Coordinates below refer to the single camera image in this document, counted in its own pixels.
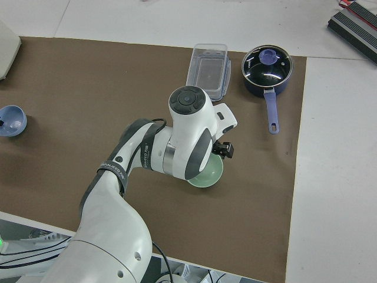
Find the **round button panel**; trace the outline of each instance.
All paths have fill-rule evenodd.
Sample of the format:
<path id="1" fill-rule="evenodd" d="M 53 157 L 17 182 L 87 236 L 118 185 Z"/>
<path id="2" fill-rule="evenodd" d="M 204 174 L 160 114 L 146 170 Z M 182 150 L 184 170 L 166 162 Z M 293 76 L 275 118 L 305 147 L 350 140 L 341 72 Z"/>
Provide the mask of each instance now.
<path id="1" fill-rule="evenodd" d="M 198 87 L 186 86 L 174 91 L 169 99 L 169 105 L 174 112 L 189 115 L 198 112 L 206 102 L 206 95 Z"/>

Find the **white robot link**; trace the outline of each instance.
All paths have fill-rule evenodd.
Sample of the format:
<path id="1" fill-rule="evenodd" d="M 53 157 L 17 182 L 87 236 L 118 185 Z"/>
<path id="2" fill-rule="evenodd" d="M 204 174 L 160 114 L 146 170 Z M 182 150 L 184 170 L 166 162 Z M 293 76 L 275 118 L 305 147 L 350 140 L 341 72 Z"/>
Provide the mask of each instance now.
<path id="1" fill-rule="evenodd" d="M 205 168 L 211 152 L 232 157 L 232 144 L 218 141 L 237 125 L 225 104 L 213 106 L 205 91 L 185 86 L 171 94 L 168 106 L 173 127 L 157 122 L 162 119 L 139 119 L 126 128 L 82 198 L 76 235 L 42 283 L 139 283 L 152 241 L 141 216 L 122 197 L 132 169 L 189 180 Z"/>

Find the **pot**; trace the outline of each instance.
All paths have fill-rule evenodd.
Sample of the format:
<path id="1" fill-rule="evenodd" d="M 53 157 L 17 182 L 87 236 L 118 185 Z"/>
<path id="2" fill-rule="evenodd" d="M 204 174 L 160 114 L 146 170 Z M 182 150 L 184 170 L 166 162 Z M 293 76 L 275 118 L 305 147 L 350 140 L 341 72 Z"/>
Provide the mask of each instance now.
<path id="1" fill-rule="evenodd" d="M 292 71 L 292 58 L 284 49 L 274 45 L 259 46 L 249 51 L 242 60 L 247 89 L 266 100 L 271 134 L 277 134 L 280 130 L 276 96 L 286 88 Z"/>

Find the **brown mat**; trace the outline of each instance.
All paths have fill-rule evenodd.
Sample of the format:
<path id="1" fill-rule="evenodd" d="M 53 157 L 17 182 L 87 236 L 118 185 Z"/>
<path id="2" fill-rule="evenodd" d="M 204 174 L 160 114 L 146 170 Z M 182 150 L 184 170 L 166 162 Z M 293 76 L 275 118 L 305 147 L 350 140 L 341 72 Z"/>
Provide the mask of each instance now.
<path id="1" fill-rule="evenodd" d="M 19 105 L 26 130 L 0 138 L 0 210 L 75 231 L 98 165 L 137 118 L 165 117 L 185 85 L 192 49 L 59 38 L 22 38 L 1 107 Z M 135 169 L 127 201 L 168 256 L 267 282 L 285 280 L 305 57 L 278 96 L 281 132 L 245 89 L 244 56 L 230 52 L 227 103 L 239 125 L 223 137 L 233 159 L 213 187 Z"/>

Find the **white tabletop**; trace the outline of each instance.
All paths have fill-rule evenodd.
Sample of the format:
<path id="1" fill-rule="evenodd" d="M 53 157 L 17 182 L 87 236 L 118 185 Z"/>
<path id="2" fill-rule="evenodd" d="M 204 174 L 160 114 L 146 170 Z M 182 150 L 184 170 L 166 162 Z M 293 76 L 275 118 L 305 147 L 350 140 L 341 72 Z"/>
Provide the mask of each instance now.
<path id="1" fill-rule="evenodd" d="M 376 1 L 358 1 L 377 13 Z M 307 56 L 287 283 L 377 278 L 377 66 L 330 32 L 337 0 L 0 0 L 18 35 Z M 0 217 L 11 220 L 9 215 Z"/>

